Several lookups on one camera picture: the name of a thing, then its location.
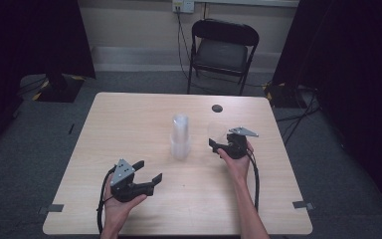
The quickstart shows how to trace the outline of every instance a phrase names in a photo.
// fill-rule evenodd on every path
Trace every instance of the black chair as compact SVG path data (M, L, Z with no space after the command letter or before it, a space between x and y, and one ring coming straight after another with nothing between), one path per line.
M201 39L197 50L197 38ZM192 27L191 62L187 94L190 94L192 69L239 77L243 93L259 34L252 27L215 19L203 19Z

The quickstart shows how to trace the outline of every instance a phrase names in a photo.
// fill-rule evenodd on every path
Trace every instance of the wooden table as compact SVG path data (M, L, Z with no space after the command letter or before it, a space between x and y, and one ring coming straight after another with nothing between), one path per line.
M221 113L212 105L223 107ZM189 117L191 150L184 160L170 154L172 117ZM107 171L124 158L145 166L134 182L163 180L154 195L134 208L121 230L126 235L237 235L236 199L223 159L208 145L208 125L243 126L260 170L260 216L270 234L309 234L302 197L269 102L264 98L100 93L95 97L53 204L46 234L98 234L96 208ZM252 196L255 178L250 166Z

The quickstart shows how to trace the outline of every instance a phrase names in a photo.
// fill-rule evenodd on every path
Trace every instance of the wall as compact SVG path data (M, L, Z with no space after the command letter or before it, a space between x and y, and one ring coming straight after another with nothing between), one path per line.
M177 49L178 19L172 1L79 0L92 46ZM280 53L284 47L294 7L195 3L193 14L181 14L188 46L191 27L204 18L248 24L261 42L258 53Z

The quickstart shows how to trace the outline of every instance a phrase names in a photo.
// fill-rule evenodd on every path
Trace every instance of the chair leg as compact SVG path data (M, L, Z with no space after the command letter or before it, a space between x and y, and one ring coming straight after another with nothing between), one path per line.
M240 77L240 80L238 81L238 85L243 81L244 76L245 76L245 75L243 75L243 76Z
M241 82L241 88L240 88L240 96L243 94L243 90L244 90L244 86L245 86L245 81L247 80L247 74L248 73L245 73L242 77L242 80L240 80Z
M190 70L188 72L188 88L187 88L187 95L190 95L191 90L191 77L192 77L192 65L190 64Z

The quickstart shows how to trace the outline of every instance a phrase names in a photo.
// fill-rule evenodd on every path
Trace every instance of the finger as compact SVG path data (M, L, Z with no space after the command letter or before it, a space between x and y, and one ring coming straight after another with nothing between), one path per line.
M137 206L138 204L140 204L142 201L144 201L146 198L147 198L147 195L141 194L141 195L136 196L131 201L129 201L128 204L131 208L133 208L133 207Z
M248 140L247 140L247 148L250 150L250 152L254 152L254 148Z
M111 193L110 193L110 182L111 182L112 177L113 177L113 173L111 173L109 175L109 177L107 178L106 186L104 187L104 198L109 198L111 196Z
M223 160L226 161L227 164L231 163L231 160L234 160L234 159L232 159L232 158L228 155L228 153L227 153L225 150L223 150L222 148L218 148L218 153L219 153L220 157L222 157Z

